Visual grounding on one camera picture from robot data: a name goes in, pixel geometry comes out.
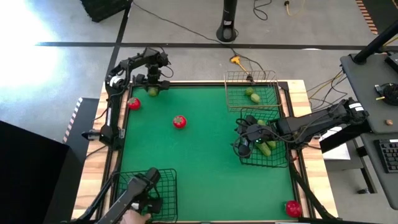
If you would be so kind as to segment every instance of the wire basket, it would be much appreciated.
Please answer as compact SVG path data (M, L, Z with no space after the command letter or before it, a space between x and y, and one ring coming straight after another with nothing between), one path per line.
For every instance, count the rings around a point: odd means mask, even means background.
M247 115L252 115L257 120L261 119L269 124L270 120L279 118L278 108L242 108L241 118L246 118ZM243 138L239 140L239 144L244 141ZM239 160L242 164L253 165L253 166L263 166L263 167L287 167L287 148L285 142L276 141L276 148L271 149L271 155L265 156L254 144L249 145L252 154L250 158L242 158Z
M263 108L280 106L279 86L276 73L267 71L239 71L224 74L226 103L229 111L239 111L242 107ZM260 96L260 103L251 101L245 94L248 87Z
M156 189L163 199L162 208L159 214L152 214L152 222L176 222L177 212L177 172L174 169L159 169L160 180L156 184ZM127 189L127 185L137 174L144 174L146 171L122 172L120 173L118 192L119 196ZM151 197L156 198L157 193L154 189L149 192Z

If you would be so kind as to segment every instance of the red tomato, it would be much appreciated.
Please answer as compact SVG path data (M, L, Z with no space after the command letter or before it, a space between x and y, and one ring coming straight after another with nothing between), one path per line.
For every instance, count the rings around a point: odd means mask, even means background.
M301 217L302 209L301 205L295 200L288 201L286 203L286 214L292 218Z
M138 110L141 107L141 102L136 97L130 98L127 104L131 110Z
M173 119L173 124L176 128L184 128L187 125L187 119L182 115L178 115Z

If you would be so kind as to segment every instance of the green vegetable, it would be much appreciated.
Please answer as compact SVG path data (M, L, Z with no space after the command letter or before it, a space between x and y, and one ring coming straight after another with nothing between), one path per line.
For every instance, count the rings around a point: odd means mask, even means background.
M159 90L156 87L149 87L148 88L148 95L149 96L157 96Z
M251 99L251 101L253 101L253 102L255 102L255 103L260 103L260 101L261 101L260 96L257 95L257 94L255 94L255 93L253 93L253 94L250 96L250 99Z
M271 150L276 149L276 141L267 141L267 145L271 148Z
M265 142L258 144L254 144L260 151L265 155L265 156L270 156L271 155L271 150L268 148L267 144Z
M251 87L248 87L246 89L246 91L244 92L244 94L246 94L246 96L251 96L254 93L254 89Z
M267 125L266 122L263 121L263 120L258 120L258 121L257 121L257 124L260 124L260 125Z

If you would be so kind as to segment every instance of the wooden table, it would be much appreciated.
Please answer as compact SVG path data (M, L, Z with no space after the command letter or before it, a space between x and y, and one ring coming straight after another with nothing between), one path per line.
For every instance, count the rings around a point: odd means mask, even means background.
M308 102L308 96L305 89L304 81L303 80L281 80L281 81L285 81L289 85L290 100L292 102L294 115L303 116L311 113L310 103ZM280 95L282 98L284 112L286 116L288 116L289 112L287 110L287 103L285 100L284 92L280 91ZM103 86L101 91L101 96L99 99L98 109L96 112L96 117L102 114L103 111L106 109L107 98L108 95ZM122 122L124 119L126 101L127 101L127 92L123 96L122 108L119 117L119 126L122 126ZM104 123L105 123L105 116L103 116L101 119L97 119L94 123L93 128L100 129L102 125L104 125ZM319 142L313 140L310 143L310 145L319 147ZM88 146L87 153L90 153L101 146L102 143L100 143L99 141L92 141ZM80 215L82 215L87 209L87 207L92 203L94 198L97 196L98 192L100 191L107 153L108 153L108 148L104 148L102 151L99 151L91 155L85 161L78 189L78 194L75 202L75 207L73 209L72 218L78 218ZM308 182L310 184L312 192L315 194L317 199L319 199L322 205L329 211L329 213L337 217L338 214L336 210L336 205L333 198L333 193L331 191L329 178L326 172L326 167L323 161L321 150L307 147L303 149L302 153L303 153L305 167L307 170ZM113 152L111 171L114 167L114 163L116 162L116 157L117 157L117 152ZM308 210L306 209L307 204L305 200L305 195L302 192L301 188L300 187L298 188L303 206L303 213L304 216L307 217ZM107 194L104 204L105 211L107 211L108 205L109 205L109 192Z

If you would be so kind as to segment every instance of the hand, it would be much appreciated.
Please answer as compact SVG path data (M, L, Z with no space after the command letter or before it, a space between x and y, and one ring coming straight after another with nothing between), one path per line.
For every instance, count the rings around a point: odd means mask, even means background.
M142 216L134 210L127 210L122 217L120 224L145 224L146 221L150 219L150 214L145 214Z

